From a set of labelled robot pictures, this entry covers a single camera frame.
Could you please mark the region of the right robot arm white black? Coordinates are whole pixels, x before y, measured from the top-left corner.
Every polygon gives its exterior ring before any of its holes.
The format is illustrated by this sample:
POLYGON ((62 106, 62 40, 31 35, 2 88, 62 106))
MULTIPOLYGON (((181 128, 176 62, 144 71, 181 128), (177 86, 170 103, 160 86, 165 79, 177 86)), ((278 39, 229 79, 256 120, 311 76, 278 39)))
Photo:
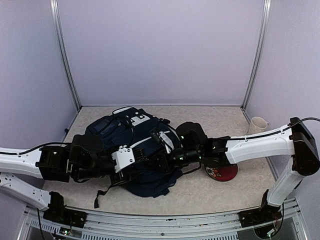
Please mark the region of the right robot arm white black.
POLYGON ((288 124, 267 132, 217 138, 208 138, 200 124, 185 122, 176 129, 181 146, 163 150, 153 159, 168 170, 197 162, 220 168, 258 158, 289 156, 286 168, 264 193, 261 206, 255 212, 260 222, 266 222, 305 177, 320 169, 316 140, 305 121, 305 118, 292 117, 288 124))

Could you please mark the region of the navy blue student backpack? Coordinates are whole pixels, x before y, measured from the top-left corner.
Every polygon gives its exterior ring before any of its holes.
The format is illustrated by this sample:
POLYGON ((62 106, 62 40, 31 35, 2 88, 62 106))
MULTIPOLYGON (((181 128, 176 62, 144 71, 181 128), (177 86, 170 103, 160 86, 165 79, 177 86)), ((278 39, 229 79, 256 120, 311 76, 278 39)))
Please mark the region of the navy blue student backpack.
POLYGON ((84 134, 103 142, 114 163, 111 187, 121 186, 141 198, 166 196, 183 175, 165 157, 181 146, 170 121, 132 106, 114 110, 89 124, 84 134))

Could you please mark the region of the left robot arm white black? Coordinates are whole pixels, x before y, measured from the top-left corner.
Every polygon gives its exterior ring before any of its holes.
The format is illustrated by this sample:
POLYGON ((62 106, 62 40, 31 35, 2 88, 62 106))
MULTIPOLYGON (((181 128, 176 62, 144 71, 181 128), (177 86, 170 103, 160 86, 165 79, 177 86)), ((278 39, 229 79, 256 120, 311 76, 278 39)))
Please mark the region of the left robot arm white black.
POLYGON ((63 223, 70 218, 59 193, 41 190, 17 178, 26 175, 46 181, 75 182, 120 176, 136 162, 134 150, 126 145, 108 153, 103 141, 94 135, 75 135, 71 143, 45 143, 30 150, 0 150, 0 188, 63 223))

